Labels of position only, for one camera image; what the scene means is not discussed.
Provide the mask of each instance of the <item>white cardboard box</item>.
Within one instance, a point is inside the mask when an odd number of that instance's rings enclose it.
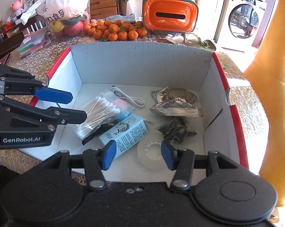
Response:
[[[48,73],[49,87],[69,91],[73,101],[61,107],[80,109],[83,104],[112,85],[125,93],[145,100],[144,108],[135,113],[151,120],[149,132],[159,125],[169,123],[169,118],[150,112],[155,104],[151,90],[166,86],[191,90],[202,108],[202,118],[187,118],[197,135],[182,147],[206,154],[217,150],[235,162],[248,167],[243,130],[235,105],[227,104],[229,85],[215,53],[183,45],[147,42],[105,42],[79,44],[67,48]],[[39,101],[30,103],[38,108],[56,107],[55,103]],[[24,148],[23,152],[45,160],[60,150],[79,154],[99,146],[97,139],[85,146],[74,133],[74,125],[59,125],[52,144],[47,147]],[[137,145],[116,158],[111,168],[103,172],[108,181],[164,182],[170,183],[175,172],[168,168],[152,171],[144,168],[137,159]],[[205,177],[205,170],[195,170],[192,184]]]

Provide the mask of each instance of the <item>light blue box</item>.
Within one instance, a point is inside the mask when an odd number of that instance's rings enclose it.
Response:
[[[131,114],[117,125],[102,134],[99,139],[106,145],[110,140],[115,140],[117,144],[116,156],[120,156],[129,148],[138,143],[148,134],[143,118],[136,114]]]

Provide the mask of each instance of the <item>stack of notebooks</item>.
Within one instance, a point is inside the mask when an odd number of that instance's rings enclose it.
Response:
[[[22,44],[18,48],[20,53],[20,58],[23,59],[28,55],[42,49],[44,46],[51,43],[51,40],[48,36],[48,28],[44,27],[38,31],[29,33],[25,35]]]

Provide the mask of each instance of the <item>nightstand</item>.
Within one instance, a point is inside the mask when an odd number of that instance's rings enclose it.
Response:
[[[90,0],[91,19],[104,19],[116,14],[119,14],[116,0]]]

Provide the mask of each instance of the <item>pile of tangerines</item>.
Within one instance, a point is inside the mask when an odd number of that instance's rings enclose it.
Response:
[[[94,39],[102,39],[103,41],[114,42],[117,39],[126,41],[128,39],[135,40],[138,37],[147,35],[148,31],[143,27],[141,21],[131,25],[130,22],[122,22],[120,19],[116,21],[92,20],[90,25],[84,27],[83,32]]]

